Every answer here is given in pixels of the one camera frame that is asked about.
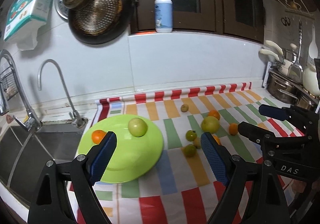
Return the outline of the person's right hand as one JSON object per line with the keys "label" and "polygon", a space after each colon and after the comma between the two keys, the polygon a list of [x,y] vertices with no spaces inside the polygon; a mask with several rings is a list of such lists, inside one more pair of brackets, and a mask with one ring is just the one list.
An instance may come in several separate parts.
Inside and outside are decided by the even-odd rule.
{"label": "person's right hand", "polygon": [[[298,180],[291,180],[288,187],[285,189],[287,204],[293,204],[293,201],[297,199],[299,195],[301,195],[307,189],[307,183],[298,181]],[[311,202],[316,194],[319,192],[319,179],[315,181],[312,186],[311,190],[307,192],[307,198],[303,200],[303,202]]]}

